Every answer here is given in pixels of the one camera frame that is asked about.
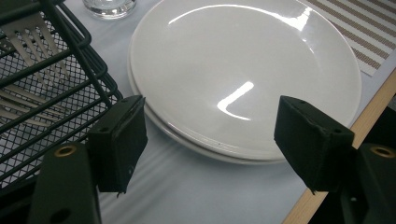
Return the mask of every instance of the black wire rack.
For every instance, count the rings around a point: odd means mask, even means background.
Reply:
[[[15,10],[0,13],[0,27],[23,16],[39,13],[60,52],[50,52],[50,57],[41,62],[31,55],[35,64],[28,66],[22,56],[9,47],[10,41],[0,28],[1,91],[32,101],[7,89],[8,85],[15,85],[46,100],[36,108],[29,108],[26,113],[2,106],[18,117],[0,117],[0,189],[37,175],[42,157],[51,147],[71,141],[84,143],[91,126],[122,99],[116,83],[107,73],[106,64],[90,46],[89,32],[62,1],[24,2],[25,5]],[[39,47],[37,51],[43,56]],[[62,73],[60,61],[64,62],[70,78],[55,78],[51,83],[45,76],[45,70],[54,76],[56,72]],[[47,88],[41,85],[36,73],[51,85]],[[48,109],[62,115],[54,116],[47,112]],[[57,117],[57,120],[42,119],[38,116],[40,114]],[[49,126],[30,124],[26,122],[28,119],[45,122]]]

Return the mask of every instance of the table surface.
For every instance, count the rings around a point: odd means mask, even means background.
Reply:
[[[118,21],[91,17],[80,0],[65,4],[92,34],[92,46],[108,65],[124,97],[133,95],[127,51],[142,17],[159,0],[140,0]],[[396,52],[373,77],[361,74],[359,114],[388,78]],[[288,163],[238,165],[200,155],[167,136],[147,119],[148,145],[126,194],[99,195],[103,223],[280,223],[306,187]]]

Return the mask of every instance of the white plate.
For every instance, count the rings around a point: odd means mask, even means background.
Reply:
[[[131,66],[128,63],[128,77],[129,81],[131,84],[132,91],[134,94],[141,94],[140,90],[137,88],[134,82],[134,77],[132,76],[131,72]],[[159,127],[164,133],[166,133],[168,136],[172,137],[176,141],[178,141],[181,145],[192,149],[198,153],[201,153],[207,157],[210,157],[212,159],[218,160],[218,161],[227,161],[231,163],[237,163],[237,164],[249,164],[249,165],[259,165],[259,164],[269,164],[269,163],[274,163],[274,162],[281,162],[284,160],[279,160],[279,161],[251,161],[251,160],[243,160],[239,158],[234,158],[234,157],[229,157],[226,155],[222,155],[210,150],[207,150],[201,146],[198,146],[194,144],[193,142],[189,141],[188,139],[184,138],[183,136],[180,136],[178,133],[174,132],[172,129],[166,126],[165,123],[163,123],[158,116],[155,115],[154,112],[152,112],[151,108],[148,105],[145,105],[145,113],[148,115],[148,117]]]
[[[297,1],[161,1],[134,31],[130,62],[136,86],[167,127],[243,160],[284,159],[274,141],[280,95],[346,126],[361,98],[349,45]]]

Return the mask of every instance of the glass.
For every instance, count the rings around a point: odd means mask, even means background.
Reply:
[[[85,8],[95,17],[116,20],[129,15],[135,0],[83,0]]]

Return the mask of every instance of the beige striped cloth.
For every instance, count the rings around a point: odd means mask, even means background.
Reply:
[[[396,0],[301,0],[345,37],[361,71],[372,76],[396,49]]]

